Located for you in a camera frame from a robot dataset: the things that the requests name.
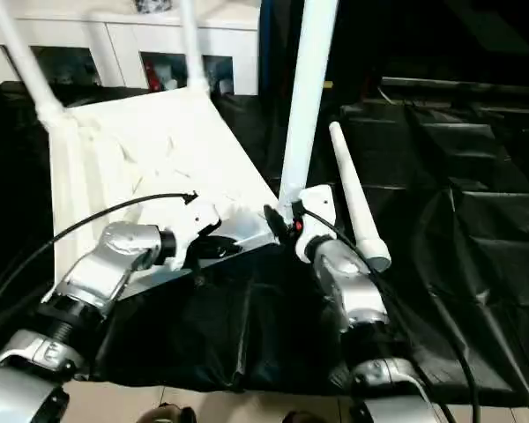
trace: black fabric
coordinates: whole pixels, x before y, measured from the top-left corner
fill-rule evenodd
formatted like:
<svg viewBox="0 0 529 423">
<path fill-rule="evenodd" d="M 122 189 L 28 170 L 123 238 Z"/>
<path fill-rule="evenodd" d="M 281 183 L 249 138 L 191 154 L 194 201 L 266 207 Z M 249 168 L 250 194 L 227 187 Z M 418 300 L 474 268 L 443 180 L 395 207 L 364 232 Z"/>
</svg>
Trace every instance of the black fabric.
<svg viewBox="0 0 529 423">
<path fill-rule="evenodd" d="M 136 93 L 57 95 L 71 104 Z M 287 105 L 232 96 L 216 106 L 277 190 Z M 347 110 L 341 123 L 392 255 L 384 273 L 387 307 L 435 384 L 433 399 L 469 399 L 443 337 L 440 308 L 468 355 L 481 402 L 529 406 L 529 115 L 377 105 Z M 320 119 L 309 185 L 335 188 L 339 223 L 349 227 L 324 124 Z M 49 195 L 46 133 L 19 85 L 2 85 L 0 271 L 27 242 L 51 235 Z M 29 293 L 51 273 L 48 256 L 14 284 L 2 305 L 0 338 L 15 327 L 8 311 L 31 302 Z M 120 302 L 93 378 L 194 390 L 345 393 L 328 308 L 309 267 L 293 251 L 267 246 Z"/>
</svg>

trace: table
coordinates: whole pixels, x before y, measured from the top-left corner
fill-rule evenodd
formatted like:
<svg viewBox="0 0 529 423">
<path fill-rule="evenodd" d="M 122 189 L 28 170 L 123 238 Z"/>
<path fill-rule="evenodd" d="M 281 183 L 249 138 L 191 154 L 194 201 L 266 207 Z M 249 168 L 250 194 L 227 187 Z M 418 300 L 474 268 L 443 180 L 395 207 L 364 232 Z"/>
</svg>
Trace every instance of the table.
<svg viewBox="0 0 529 423">
<path fill-rule="evenodd" d="M 56 91 L 64 104 L 137 93 Z M 286 110 L 256 97 L 225 96 L 215 104 L 278 189 Z M 468 401 L 439 325 L 440 302 L 465 346 L 481 403 L 529 406 L 529 115 L 366 105 L 341 123 L 392 254 L 384 279 L 397 295 L 385 298 L 387 307 L 433 382 L 430 396 Z M 320 125 L 309 185 L 331 183 L 342 212 L 328 137 Z M 47 136 L 23 89 L 2 85 L 0 272 L 11 259 L 4 253 L 12 250 L 9 228 L 17 228 L 22 250 L 51 235 L 49 190 Z M 14 284 L 0 312 L 0 345 L 25 318 L 8 316 L 23 308 L 16 299 L 35 301 L 36 286 L 51 273 L 46 256 Z M 309 269 L 291 250 L 267 246 L 121 301 L 92 377 L 130 386 L 345 394 L 347 373 L 326 312 Z"/>
</svg>

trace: red object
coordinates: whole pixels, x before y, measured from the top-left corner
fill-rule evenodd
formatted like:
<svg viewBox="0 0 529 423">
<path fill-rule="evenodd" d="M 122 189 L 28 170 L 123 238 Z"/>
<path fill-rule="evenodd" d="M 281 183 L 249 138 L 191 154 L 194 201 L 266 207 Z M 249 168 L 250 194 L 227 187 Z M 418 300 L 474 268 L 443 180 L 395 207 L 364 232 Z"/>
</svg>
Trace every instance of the red object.
<svg viewBox="0 0 529 423">
<path fill-rule="evenodd" d="M 151 91 L 162 91 L 162 85 L 159 81 L 159 77 L 153 68 L 153 64 L 145 60 L 145 74 L 147 76 L 147 83 L 149 84 L 149 89 Z"/>
</svg>

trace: floor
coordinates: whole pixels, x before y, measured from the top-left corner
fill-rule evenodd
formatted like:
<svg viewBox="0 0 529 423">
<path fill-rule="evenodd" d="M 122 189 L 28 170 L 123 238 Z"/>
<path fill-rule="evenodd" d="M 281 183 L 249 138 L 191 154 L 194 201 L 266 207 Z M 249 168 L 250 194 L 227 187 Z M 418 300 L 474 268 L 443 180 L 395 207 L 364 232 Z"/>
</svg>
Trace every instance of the floor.
<svg viewBox="0 0 529 423">
<path fill-rule="evenodd" d="M 63 423 L 135 423 L 160 403 L 190 406 L 200 423 L 280 423 L 292 410 L 305 410 L 328 423 L 351 423 L 348 398 L 304 397 L 271 393 L 203 394 L 174 388 L 127 388 L 111 383 L 71 382 L 71 395 Z M 469 423 L 469 407 L 451 407 L 458 423 Z M 486 407 L 482 423 L 529 423 L 529 411 Z"/>
</svg>

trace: shelf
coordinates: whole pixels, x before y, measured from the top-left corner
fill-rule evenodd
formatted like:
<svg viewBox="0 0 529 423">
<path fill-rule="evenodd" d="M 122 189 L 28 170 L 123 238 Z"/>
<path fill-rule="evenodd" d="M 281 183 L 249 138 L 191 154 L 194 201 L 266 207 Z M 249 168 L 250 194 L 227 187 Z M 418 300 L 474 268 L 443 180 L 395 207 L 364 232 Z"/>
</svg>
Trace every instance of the shelf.
<svg viewBox="0 0 529 423">
<path fill-rule="evenodd" d="M 162 13 L 139 14 L 133 0 L 4 0 L 18 19 L 77 20 L 179 26 L 180 2 Z M 260 0 L 195 0 L 199 27 L 256 31 Z"/>
</svg>

